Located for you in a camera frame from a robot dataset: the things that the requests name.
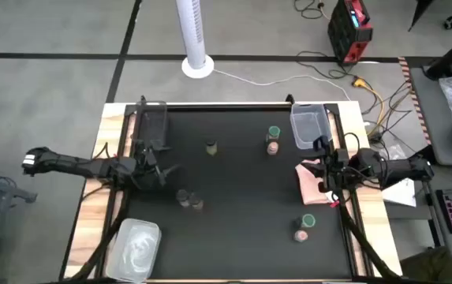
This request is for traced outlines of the black chair leg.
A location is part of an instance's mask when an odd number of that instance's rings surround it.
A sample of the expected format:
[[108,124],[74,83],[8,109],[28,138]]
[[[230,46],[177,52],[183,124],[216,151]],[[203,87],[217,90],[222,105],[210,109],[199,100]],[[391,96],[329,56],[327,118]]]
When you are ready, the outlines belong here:
[[409,26],[408,32],[410,32],[416,25],[418,20],[427,11],[428,7],[434,2],[434,0],[416,0],[417,4],[414,10],[413,19],[411,25]]

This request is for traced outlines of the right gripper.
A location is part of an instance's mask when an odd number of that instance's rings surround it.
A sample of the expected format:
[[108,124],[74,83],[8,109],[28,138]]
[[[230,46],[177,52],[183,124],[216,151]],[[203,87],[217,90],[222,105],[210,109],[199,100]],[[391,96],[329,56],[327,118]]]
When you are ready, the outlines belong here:
[[351,175],[346,169],[348,163],[348,151],[336,149],[323,158],[323,163],[307,161],[301,162],[301,165],[312,174],[323,174],[323,178],[318,183],[318,189],[321,193],[327,193],[351,189],[349,183]]

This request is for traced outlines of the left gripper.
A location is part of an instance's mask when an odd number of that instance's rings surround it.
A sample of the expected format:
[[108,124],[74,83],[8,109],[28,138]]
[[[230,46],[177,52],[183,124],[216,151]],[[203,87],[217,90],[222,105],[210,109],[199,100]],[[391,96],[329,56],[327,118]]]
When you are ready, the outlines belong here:
[[180,168],[179,164],[161,169],[152,148],[145,148],[134,154],[135,169],[131,174],[131,182],[137,189],[157,189],[166,185],[166,176]]

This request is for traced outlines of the white tower fan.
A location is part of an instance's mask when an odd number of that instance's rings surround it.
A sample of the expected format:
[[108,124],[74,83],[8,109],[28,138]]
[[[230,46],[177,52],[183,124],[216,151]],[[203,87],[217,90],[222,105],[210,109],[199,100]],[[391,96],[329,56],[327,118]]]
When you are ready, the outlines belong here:
[[205,78],[213,72],[215,63],[205,50],[200,0],[176,0],[176,7],[185,48],[181,69],[192,79]]

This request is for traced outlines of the white paper sheet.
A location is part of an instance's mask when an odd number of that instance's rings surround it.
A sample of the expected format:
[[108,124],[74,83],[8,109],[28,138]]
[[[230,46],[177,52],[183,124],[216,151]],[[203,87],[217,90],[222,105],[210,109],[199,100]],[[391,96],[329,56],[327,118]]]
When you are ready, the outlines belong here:
[[382,191],[384,201],[401,204],[409,207],[416,207],[415,182],[405,178],[398,183],[391,185]]

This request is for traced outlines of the red black power station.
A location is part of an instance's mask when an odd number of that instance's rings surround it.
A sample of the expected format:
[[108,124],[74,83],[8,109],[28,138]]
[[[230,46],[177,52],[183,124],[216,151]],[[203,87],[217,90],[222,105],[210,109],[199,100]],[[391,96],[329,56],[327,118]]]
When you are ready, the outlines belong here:
[[339,65],[355,65],[372,40],[371,17],[363,0],[338,0],[327,34]]

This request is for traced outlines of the green-lid glass spice jar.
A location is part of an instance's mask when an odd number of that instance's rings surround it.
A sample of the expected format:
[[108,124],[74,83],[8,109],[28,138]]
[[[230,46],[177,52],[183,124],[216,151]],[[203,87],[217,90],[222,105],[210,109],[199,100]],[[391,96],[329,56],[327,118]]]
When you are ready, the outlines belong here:
[[276,125],[270,126],[267,131],[266,142],[270,143],[271,141],[278,140],[280,134],[281,134],[281,129],[278,126],[276,126]]
[[312,228],[316,224],[316,218],[313,214],[304,214],[296,219],[295,224],[300,230]]

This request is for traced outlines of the clear plastic bin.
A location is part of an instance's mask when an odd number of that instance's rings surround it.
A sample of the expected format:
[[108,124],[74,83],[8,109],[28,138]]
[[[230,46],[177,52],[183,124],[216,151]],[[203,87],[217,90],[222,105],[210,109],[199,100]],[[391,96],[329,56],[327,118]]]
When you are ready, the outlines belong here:
[[136,120],[138,122],[136,139],[154,150],[164,149],[169,123],[166,102],[140,101]]
[[321,136],[332,140],[327,110],[322,104],[293,104],[290,123],[295,143],[301,150],[313,149],[313,142]]

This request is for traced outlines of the pink cloth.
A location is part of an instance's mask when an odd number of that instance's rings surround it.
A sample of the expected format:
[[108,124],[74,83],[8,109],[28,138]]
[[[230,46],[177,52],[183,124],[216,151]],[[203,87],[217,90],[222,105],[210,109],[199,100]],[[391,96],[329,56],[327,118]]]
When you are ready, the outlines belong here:
[[323,179],[321,177],[316,177],[311,171],[306,169],[303,166],[304,163],[318,164],[319,160],[305,159],[295,167],[303,204],[330,204],[332,200],[326,193],[322,193],[319,190],[319,183]]

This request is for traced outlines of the person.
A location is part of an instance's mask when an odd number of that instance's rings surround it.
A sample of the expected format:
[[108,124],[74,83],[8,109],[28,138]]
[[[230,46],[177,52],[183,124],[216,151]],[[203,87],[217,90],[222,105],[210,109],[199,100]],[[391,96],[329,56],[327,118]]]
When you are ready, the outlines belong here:
[[452,284],[452,254],[445,246],[427,248],[403,259],[400,264],[404,276],[411,279]]

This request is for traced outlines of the hazard-striped floor mat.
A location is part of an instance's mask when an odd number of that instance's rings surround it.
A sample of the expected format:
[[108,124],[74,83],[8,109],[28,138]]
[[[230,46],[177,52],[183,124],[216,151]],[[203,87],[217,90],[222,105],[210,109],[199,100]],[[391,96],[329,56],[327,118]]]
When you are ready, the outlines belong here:
[[408,86],[409,86],[409,96],[413,102],[414,105],[414,109],[415,112],[417,114],[418,117],[418,121],[420,123],[420,127],[422,129],[422,132],[424,134],[424,139],[426,140],[428,145],[431,145],[431,139],[428,133],[428,127],[426,126],[426,121],[424,119],[424,115],[422,114],[422,110],[420,107],[420,101],[417,97],[417,94],[415,92],[415,89],[413,87],[413,82],[412,82],[412,77],[411,77],[411,73],[409,71],[409,65],[408,62],[406,60],[406,58],[404,57],[398,57],[398,63],[401,66],[402,69],[402,74],[405,78],[405,81],[407,82]]

